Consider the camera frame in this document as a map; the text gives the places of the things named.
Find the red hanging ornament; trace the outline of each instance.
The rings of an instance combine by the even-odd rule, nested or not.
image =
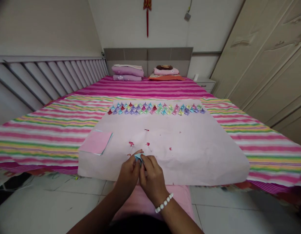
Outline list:
[[[146,9],[146,25],[147,25],[147,38],[148,38],[148,10],[151,10],[151,0],[144,0],[143,10]]]

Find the pink pillow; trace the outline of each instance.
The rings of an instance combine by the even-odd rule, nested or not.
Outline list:
[[[159,70],[157,68],[154,68],[154,74],[155,75],[178,75],[179,70],[176,68],[173,68],[172,70]]]

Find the drawer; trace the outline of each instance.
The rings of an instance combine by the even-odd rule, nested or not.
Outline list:
[[[214,83],[211,82],[197,82],[197,84],[203,89],[211,90],[213,88]]]

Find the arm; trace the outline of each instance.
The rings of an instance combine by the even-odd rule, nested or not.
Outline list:
[[[143,151],[135,152],[122,164],[114,189],[67,234],[96,234],[104,231],[137,184],[140,170],[140,162],[136,162],[134,157],[137,153]]]
[[[163,170],[154,156],[141,155],[141,157],[144,164],[140,169],[140,184],[147,197],[157,208],[169,196],[164,183]],[[173,198],[160,213],[173,234],[203,234],[203,231]]]

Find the finger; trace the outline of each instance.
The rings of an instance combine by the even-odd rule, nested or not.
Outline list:
[[[150,161],[151,161],[151,163],[152,163],[154,169],[155,169],[155,170],[158,170],[158,169],[159,169],[159,165],[158,165],[158,162],[157,162],[157,159],[155,158],[155,156],[153,156],[153,155],[148,155],[147,158],[150,159]]]
[[[145,167],[142,163],[140,168],[140,185],[144,186],[146,184],[146,177],[145,177]]]
[[[136,163],[135,163],[135,166],[134,166],[134,169],[133,169],[133,175],[134,177],[137,179],[138,178],[138,174],[140,172],[140,164],[141,164],[141,160],[139,159]]]
[[[153,164],[151,163],[150,159],[143,154],[141,154],[141,159],[144,162],[144,166],[145,166],[147,172],[148,173],[154,172],[154,167],[153,167]]]
[[[130,164],[133,164],[135,161],[136,161],[136,160],[135,160],[134,155],[131,155],[131,156],[129,157],[129,159],[127,160],[127,162],[130,162]]]
[[[136,151],[133,155],[138,154],[138,153],[144,153],[144,151],[142,149],[139,149],[138,151]]]

